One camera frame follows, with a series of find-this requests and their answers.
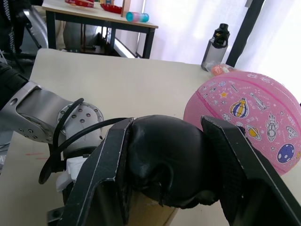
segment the tabletop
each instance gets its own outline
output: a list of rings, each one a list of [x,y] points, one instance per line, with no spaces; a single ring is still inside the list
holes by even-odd
[[[158,28],[158,26],[150,22],[146,22],[146,23],[129,22],[126,20],[125,17],[121,17],[120,14],[105,11],[103,8],[101,8],[99,2],[94,3],[94,8],[88,8],[88,7],[73,6],[66,3],[64,0],[44,0],[42,8],[46,11],[51,11],[56,13],[89,17],[93,19],[117,22],[122,24],[131,24],[131,25],[142,26],[142,27]]]
[[[53,49],[39,50],[31,76],[32,81],[62,98],[75,101],[83,97],[97,106],[105,119],[152,114],[181,119],[189,98],[210,78],[200,65]],[[14,133],[0,175],[0,225],[46,225],[46,212],[63,206],[62,195],[55,190],[58,173],[44,185],[38,184],[48,156],[46,144]],[[223,217],[219,204],[202,208],[217,209]],[[180,220],[171,225],[184,225],[178,222],[185,216],[186,210],[180,210],[176,216]]]

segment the table leg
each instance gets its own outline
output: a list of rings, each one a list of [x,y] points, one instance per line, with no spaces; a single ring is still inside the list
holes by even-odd
[[[116,29],[112,28],[112,30],[111,30],[111,40],[110,40],[110,49],[111,49],[111,51],[114,50],[115,35],[116,35]]]
[[[154,40],[155,28],[149,28],[149,32],[146,34],[145,44],[143,49],[142,58],[149,59],[151,56],[151,47]]]
[[[55,13],[46,11],[47,21],[47,36],[48,36],[48,48],[56,49],[55,41]]]

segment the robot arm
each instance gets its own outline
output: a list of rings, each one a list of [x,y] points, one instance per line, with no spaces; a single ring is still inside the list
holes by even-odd
[[[280,176],[227,121],[203,117],[203,132],[162,115],[103,121],[93,105],[64,100],[4,64],[0,92],[0,120],[53,146],[39,182],[67,169],[57,186],[65,206],[49,212],[49,225],[126,225],[135,189],[179,208],[220,200],[231,226],[301,226],[301,207]]]

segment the black cable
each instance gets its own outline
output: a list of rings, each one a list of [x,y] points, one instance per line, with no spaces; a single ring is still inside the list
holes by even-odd
[[[52,145],[53,145],[53,150],[58,148],[58,138],[60,136],[61,130],[63,129],[63,126],[65,124],[65,122],[67,121],[68,117],[70,116],[70,114],[73,112],[73,110],[80,105],[81,103],[84,102],[84,98],[80,98],[77,101],[75,101],[69,108],[68,110],[64,113],[64,115],[62,116],[62,118],[60,119],[59,123],[57,124],[56,128],[55,128],[55,132],[53,134],[53,141],[52,141]]]
[[[61,152],[63,150],[65,150],[69,145],[71,145],[74,141],[76,141],[77,139],[81,138],[82,136],[84,136],[84,135],[86,135],[86,134],[88,134],[88,133],[90,133],[90,132],[92,132],[96,129],[100,129],[100,128],[105,127],[105,126],[115,124],[115,123],[117,123],[119,121],[122,121],[122,120],[125,120],[125,119],[127,119],[127,118],[115,118],[115,119],[108,119],[108,120],[96,123],[92,126],[89,126],[85,129],[83,129],[82,131],[76,133],[75,135],[73,135],[72,137],[67,139],[57,149],[53,150],[52,155],[50,155],[50,157],[45,162],[45,164],[44,164],[44,166],[41,170],[40,176],[39,176],[39,183],[42,185],[48,180],[48,178],[51,175],[51,165],[53,164],[53,161],[55,160],[55,157],[60,155]]]

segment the metal table frame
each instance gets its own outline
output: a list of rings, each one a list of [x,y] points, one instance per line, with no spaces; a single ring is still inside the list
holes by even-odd
[[[57,12],[52,12],[47,10],[46,10],[46,20],[47,20],[47,34],[48,34],[49,48],[56,49],[55,20],[62,20],[62,21],[73,22],[78,24],[88,24],[88,25],[112,28],[111,41],[110,41],[111,49],[114,49],[116,29],[131,31],[131,32],[146,33],[142,58],[146,58],[146,59],[150,58],[151,47],[155,35],[155,28],[138,26],[133,24],[111,22],[111,21],[93,19],[93,18],[83,17],[83,16],[74,16],[74,15],[57,13]]]

